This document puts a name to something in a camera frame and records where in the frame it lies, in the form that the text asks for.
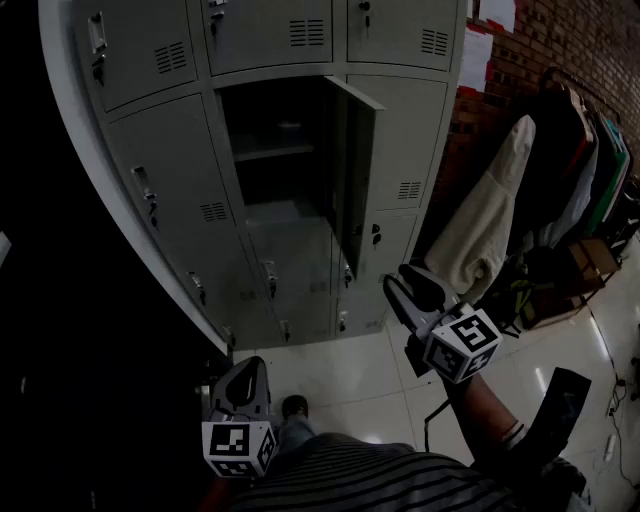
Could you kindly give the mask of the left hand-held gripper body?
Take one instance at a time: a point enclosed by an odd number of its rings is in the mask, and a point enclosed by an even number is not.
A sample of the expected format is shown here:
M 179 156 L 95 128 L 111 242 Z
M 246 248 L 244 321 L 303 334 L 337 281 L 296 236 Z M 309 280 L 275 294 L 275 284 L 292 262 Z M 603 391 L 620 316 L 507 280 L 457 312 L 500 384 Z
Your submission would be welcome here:
M 270 403 L 247 412 L 209 407 L 201 423 L 205 462 L 222 478 L 265 476 L 277 452 L 276 420 Z

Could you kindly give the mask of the locker door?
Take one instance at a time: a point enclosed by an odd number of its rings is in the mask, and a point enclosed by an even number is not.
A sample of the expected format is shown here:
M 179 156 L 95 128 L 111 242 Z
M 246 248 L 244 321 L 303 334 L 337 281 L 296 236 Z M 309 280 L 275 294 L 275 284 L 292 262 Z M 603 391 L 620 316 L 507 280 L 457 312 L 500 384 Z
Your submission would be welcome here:
M 365 273 L 366 229 L 386 108 L 332 75 L 322 80 L 327 218 L 353 279 Z

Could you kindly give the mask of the grey metal locker cabinet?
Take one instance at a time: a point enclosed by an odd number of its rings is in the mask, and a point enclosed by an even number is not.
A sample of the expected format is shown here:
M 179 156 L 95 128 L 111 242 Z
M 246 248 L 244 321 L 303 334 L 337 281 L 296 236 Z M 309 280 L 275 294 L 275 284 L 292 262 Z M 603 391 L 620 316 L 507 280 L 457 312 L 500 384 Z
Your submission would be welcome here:
M 468 0 L 73 0 L 93 110 L 138 218 L 238 350 L 382 329 L 419 237 Z M 386 108 L 353 279 L 327 218 L 322 80 Z

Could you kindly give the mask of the person's left forearm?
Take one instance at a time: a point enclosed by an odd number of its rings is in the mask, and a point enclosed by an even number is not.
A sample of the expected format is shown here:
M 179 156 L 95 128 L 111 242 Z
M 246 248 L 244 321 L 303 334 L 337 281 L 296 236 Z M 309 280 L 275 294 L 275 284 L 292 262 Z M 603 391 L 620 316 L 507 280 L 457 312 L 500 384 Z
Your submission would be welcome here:
M 215 477 L 207 487 L 197 512 L 228 512 L 234 494 L 235 484 L 232 479 Z

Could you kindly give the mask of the person's right forearm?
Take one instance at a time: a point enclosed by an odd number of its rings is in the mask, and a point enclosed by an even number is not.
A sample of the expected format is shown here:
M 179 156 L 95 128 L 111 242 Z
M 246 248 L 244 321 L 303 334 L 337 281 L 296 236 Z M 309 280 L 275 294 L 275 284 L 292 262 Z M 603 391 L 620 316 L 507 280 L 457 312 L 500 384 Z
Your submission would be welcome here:
M 479 374 L 444 387 L 476 463 L 492 463 L 527 433 Z

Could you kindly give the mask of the person's dark shoe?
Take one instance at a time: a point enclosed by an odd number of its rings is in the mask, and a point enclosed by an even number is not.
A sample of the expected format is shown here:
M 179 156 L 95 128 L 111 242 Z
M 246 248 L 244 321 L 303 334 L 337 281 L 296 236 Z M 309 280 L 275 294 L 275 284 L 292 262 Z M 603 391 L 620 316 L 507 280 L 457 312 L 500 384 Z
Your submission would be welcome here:
M 293 416 L 307 418 L 309 415 L 309 405 L 304 396 L 290 395 L 283 400 L 281 411 L 284 420 Z

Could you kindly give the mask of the person's jeans leg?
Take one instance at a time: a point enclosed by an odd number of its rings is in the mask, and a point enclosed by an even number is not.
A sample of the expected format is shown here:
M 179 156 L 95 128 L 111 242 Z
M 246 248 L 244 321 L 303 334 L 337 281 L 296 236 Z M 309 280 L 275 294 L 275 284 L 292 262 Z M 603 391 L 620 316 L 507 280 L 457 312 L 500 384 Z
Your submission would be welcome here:
M 315 436 L 315 430 L 303 413 L 291 414 L 278 427 L 278 453 L 296 450 Z

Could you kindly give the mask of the black backpack with yellow trim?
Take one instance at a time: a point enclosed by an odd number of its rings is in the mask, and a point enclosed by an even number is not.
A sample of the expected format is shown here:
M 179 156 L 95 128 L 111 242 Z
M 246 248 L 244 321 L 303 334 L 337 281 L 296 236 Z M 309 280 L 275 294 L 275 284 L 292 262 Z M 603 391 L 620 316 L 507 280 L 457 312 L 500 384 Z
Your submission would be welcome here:
M 516 320 L 534 289 L 535 283 L 517 270 L 505 271 L 494 283 L 487 305 L 490 318 L 502 334 L 519 338 L 522 330 Z

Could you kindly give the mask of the low wooden shelf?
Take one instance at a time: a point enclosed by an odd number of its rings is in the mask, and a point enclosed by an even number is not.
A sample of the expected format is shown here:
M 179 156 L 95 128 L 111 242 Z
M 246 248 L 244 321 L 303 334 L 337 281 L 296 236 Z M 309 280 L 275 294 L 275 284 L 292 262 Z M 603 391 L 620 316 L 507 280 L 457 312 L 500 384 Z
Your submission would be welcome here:
M 575 241 L 560 243 L 531 252 L 528 261 L 528 278 L 535 289 L 519 317 L 526 330 L 541 328 L 568 319 L 586 306 L 568 290 L 572 260 L 567 246 Z

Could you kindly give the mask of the person's striped shirt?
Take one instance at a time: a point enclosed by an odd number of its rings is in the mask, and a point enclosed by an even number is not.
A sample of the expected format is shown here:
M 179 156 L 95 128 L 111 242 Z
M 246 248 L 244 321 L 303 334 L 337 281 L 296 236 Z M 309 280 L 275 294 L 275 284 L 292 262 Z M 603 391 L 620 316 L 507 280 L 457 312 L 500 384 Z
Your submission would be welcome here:
M 557 458 L 520 471 L 502 446 L 468 467 L 405 444 L 320 434 L 277 457 L 225 512 L 593 512 L 584 476 Z

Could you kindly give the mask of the brown cardboard box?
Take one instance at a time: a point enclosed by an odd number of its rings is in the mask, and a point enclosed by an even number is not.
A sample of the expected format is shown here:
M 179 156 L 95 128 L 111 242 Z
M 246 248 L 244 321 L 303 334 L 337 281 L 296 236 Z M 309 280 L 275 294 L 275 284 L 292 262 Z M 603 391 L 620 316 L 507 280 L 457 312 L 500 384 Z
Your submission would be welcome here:
M 567 249 L 572 267 L 568 290 L 583 304 L 603 289 L 611 277 L 621 269 L 606 243 L 599 238 L 581 238 L 572 241 Z

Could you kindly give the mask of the grey-blue hanging garment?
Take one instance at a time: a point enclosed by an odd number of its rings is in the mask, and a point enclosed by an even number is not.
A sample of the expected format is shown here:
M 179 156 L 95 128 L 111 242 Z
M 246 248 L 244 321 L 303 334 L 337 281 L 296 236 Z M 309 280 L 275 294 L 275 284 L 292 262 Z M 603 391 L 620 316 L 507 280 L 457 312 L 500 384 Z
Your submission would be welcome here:
M 543 227 L 538 235 L 540 247 L 554 248 L 562 238 L 577 224 L 591 199 L 591 186 L 596 172 L 599 153 L 599 142 L 582 169 L 574 191 L 565 205 L 560 217 Z

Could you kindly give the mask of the black hanging garment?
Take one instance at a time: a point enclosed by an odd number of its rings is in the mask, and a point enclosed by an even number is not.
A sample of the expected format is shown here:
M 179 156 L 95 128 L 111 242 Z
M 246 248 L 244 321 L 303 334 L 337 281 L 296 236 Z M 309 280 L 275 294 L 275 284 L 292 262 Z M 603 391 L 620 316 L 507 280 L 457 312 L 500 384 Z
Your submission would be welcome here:
M 553 87 L 539 93 L 529 114 L 536 126 L 531 153 L 519 187 L 509 247 L 516 249 L 525 237 L 556 221 L 569 201 L 589 152 L 594 135 L 579 99 L 569 88 Z M 568 178 L 563 173 L 580 140 L 592 141 L 578 169 Z

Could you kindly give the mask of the red hanging garment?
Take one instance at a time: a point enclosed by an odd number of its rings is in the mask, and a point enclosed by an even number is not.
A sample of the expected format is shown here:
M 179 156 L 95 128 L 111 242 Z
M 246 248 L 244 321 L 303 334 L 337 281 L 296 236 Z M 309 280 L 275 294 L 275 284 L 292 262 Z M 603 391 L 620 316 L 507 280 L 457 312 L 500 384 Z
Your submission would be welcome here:
M 563 178 L 564 179 L 568 179 L 579 167 L 580 162 L 583 160 L 583 158 L 586 156 L 586 154 L 588 153 L 588 150 L 591 148 L 592 146 L 592 141 L 587 137 L 584 136 L 579 144 L 577 145 L 573 156 L 569 162 L 569 164 L 567 165 L 564 173 L 563 173 Z

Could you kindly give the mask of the black metal clothes rack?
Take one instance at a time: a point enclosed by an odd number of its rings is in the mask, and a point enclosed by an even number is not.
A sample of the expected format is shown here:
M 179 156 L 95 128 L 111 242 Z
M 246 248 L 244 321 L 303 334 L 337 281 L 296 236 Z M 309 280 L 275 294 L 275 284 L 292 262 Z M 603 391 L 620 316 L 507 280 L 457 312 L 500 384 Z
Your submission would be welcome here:
M 597 127 L 598 115 L 602 114 L 609 119 L 620 131 L 622 140 L 629 151 L 629 164 L 619 189 L 616 191 L 611 204 L 612 209 L 605 220 L 599 225 L 593 235 L 605 241 L 607 246 L 620 251 L 622 246 L 640 230 L 640 139 L 634 141 L 629 133 L 622 129 L 621 115 L 613 103 L 604 97 L 604 94 L 596 91 L 584 81 L 571 75 L 558 67 L 547 69 L 540 81 L 538 94 L 553 87 L 569 88 L 579 99 L 577 105 L 586 117 L 586 120 L 594 133 L 593 149 L 595 142 L 601 142 L 602 129 Z M 584 235 L 587 221 L 591 214 L 591 199 L 577 224 L 571 229 L 576 235 Z

